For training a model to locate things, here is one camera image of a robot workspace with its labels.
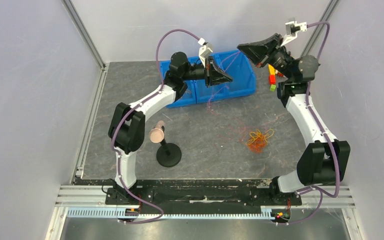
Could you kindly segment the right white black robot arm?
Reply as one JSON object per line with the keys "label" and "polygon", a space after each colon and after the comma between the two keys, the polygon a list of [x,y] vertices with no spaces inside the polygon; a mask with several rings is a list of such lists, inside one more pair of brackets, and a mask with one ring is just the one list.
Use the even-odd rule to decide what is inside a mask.
{"label": "right white black robot arm", "polygon": [[327,128],[313,104],[310,86],[320,66],[318,59],[313,55],[293,57],[278,33],[265,40],[239,44],[237,49],[257,68],[271,65],[285,76],[286,80],[277,84],[277,97],[292,115],[306,144],[295,170],[272,179],[269,199],[282,204],[289,194],[315,190],[336,198],[351,147]]}

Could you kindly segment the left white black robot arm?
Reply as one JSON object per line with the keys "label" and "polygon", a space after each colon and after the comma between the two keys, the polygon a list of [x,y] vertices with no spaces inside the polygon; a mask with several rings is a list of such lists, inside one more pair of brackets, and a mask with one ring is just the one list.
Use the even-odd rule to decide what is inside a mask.
{"label": "left white black robot arm", "polygon": [[130,104],[119,103],[108,129],[111,148],[116,156],[116,176],[113,189],[124,204],[132,204],[137,191],[136,153],[145,139],[147,120],[167,105],[178,101],[186,92],[187,81],[204,80],[207,87],[233,81],[210,55],[192,64],[184,52],[171,56],[162,83],[145,97]]}

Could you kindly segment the right blue plastic bin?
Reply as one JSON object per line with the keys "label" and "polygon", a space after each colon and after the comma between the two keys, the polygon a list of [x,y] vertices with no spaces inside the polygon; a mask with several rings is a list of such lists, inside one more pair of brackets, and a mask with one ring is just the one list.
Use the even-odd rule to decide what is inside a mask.
{"label": "right blue plastic bin", "polygon": [[219,66],[233,78],[227,82],[228,90],[224,99],[252,95],[256,91],[256,75],[248,58],[239,50],[219,52]]}

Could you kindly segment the yellow block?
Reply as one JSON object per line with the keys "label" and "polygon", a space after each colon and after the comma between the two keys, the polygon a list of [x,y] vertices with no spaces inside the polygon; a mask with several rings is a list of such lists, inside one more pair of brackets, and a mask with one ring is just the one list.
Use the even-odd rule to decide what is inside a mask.
{"label": "yellow block", "polygon": [[270,75],[275,75],[276,74],[276,70],[274,69],[274,67],[272,65],[268,65],[268,71],[269,71],[269,74]]}

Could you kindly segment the middle blue plastic bin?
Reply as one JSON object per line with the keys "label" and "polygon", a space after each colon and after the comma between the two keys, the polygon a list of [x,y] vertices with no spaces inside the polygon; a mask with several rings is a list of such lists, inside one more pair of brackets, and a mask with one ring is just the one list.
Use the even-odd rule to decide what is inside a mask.
{"label": "middle blue plastic bin", "polygon": [[200,79],[194,80],[194,86],[197,104],[207,103],[209,100],[222,100],[228,93],[228,85],[226,83],[207,87],[205,81]]}

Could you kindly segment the red block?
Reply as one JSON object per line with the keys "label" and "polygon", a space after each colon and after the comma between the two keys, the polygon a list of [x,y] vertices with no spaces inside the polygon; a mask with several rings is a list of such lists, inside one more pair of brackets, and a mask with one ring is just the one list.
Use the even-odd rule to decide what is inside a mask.
{"label": "red block", "polygon": [[269,75],[268,82],[270,85],[275,85],[276,84],[276,76],[274,74]]}

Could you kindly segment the green cube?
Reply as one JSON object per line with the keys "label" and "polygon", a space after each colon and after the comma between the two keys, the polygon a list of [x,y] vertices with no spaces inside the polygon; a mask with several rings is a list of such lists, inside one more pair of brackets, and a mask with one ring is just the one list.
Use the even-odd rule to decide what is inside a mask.
{"label": "green cube", "polygon": [[274,92],[276,90],[277,86],[275,84],[271,84],[269,90],[271,92]]}

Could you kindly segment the pink microphone on black stand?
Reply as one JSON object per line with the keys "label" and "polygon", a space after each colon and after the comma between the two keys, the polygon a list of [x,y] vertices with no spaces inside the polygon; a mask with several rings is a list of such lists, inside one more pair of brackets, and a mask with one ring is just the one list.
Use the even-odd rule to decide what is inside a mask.
{"label": "pink microphone on black stand", "polygon": [[167,143],[165,139],[164,121],[158,121],[151,129],[149,139],[154,144],[160,144],[156,152],[156,160],[161,166],[172,168],[181,161],[182,151],[180,147],[174,143]]}

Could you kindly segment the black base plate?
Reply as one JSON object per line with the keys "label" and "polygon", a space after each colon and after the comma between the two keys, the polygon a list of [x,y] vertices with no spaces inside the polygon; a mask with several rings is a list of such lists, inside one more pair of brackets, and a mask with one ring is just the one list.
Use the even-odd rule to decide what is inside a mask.
{"label": "black base plate", "polygon": [[169,202],[179,203],[246,203],[251,206],[302,205],[301,197],[294,193],[278,192],[270,178],[239,179],[139,179],[130,188],[133,195],[115,182],[109,184],[107,205],[137,205],[138,198],[157,206]]}

